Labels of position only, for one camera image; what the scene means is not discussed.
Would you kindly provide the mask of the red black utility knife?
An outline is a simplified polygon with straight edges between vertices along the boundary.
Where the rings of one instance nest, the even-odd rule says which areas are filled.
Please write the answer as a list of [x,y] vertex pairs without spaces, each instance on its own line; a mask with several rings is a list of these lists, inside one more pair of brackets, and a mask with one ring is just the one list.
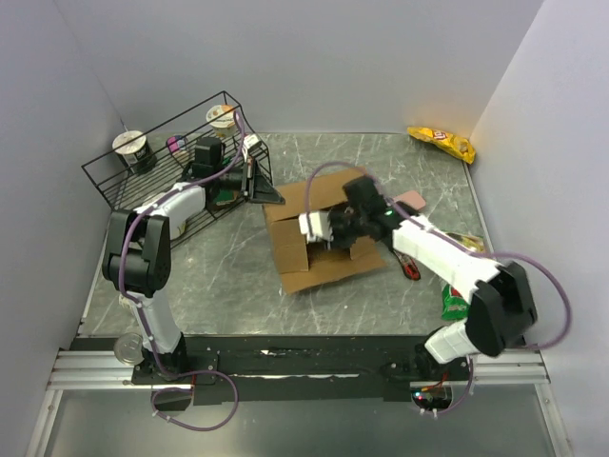
[[411,281],[419,281],[421,279],[420,270],[415,262],[415,260],[403,253],[400,253],[396,250],[393,251],[394,257],[397,259],[403,275],[411,280]]

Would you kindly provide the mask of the brown cardboard express box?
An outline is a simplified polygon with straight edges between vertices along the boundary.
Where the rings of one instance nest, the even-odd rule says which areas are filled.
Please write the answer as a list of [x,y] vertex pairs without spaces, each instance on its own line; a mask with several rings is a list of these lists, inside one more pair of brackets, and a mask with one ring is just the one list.
[[299,216],[305,212],[305,182],[277,187],[282,205],[263,206],[273,259],[283,291],[292,294],[384,268],[375,242],[360,237],[350,248],[328,248],[326,243],[308,243],[301,233]]

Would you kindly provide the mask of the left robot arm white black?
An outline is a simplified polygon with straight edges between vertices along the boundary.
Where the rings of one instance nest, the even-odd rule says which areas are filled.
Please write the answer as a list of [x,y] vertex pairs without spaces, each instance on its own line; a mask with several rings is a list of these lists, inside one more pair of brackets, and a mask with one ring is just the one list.
[[247,134],[233,158],[225,160],[222,140],[200,137],[192,161],[170,189],[146,205],[118,209],[110,216],[103,276],[128,300],[142,332],[143,361],[166,382],[179,382],[188,371],[185,337],[165,292],[171,242],[222,191],[253,204],[285,203],[251,154],[261,144],[257,135]]

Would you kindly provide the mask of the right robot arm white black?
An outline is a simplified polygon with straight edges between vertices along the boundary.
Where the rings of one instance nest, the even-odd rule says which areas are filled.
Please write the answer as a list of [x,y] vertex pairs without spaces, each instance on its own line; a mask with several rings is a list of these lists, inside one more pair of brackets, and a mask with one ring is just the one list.
[[518,263],[503,265],[464,247],[407,204],[388,202],[368,176],[349,181],[343,191],[346,209],[315,216],[317,237],[333,248],[349,248],[360,237],[382,242],[422,263],[469,305],[466,317],[438,328],[418,346],[422,377],[437,379],[465,356],[497,357],[537,322],[527,274]]

